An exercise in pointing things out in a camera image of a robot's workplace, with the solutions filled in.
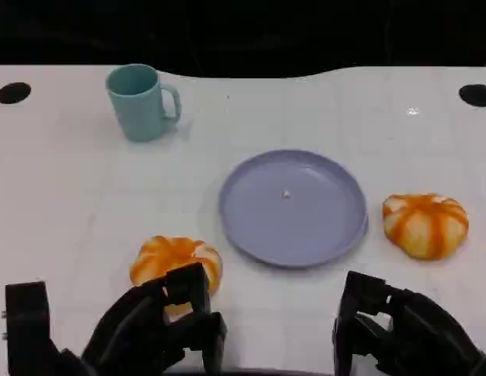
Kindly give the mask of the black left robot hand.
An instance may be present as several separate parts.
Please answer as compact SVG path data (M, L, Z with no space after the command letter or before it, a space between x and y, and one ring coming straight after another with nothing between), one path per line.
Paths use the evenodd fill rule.
M160 375L199 351L207 375L219 375L227 326L210 307L202 264L174 269L128 290L102 316L82 361L95 375Z

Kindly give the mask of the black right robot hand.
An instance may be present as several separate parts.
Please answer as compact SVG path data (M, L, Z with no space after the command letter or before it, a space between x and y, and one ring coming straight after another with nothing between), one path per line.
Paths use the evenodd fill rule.
M486 375L486 354L459 322L420 293L350 271L332 331L335 374L373 356L387 375Z

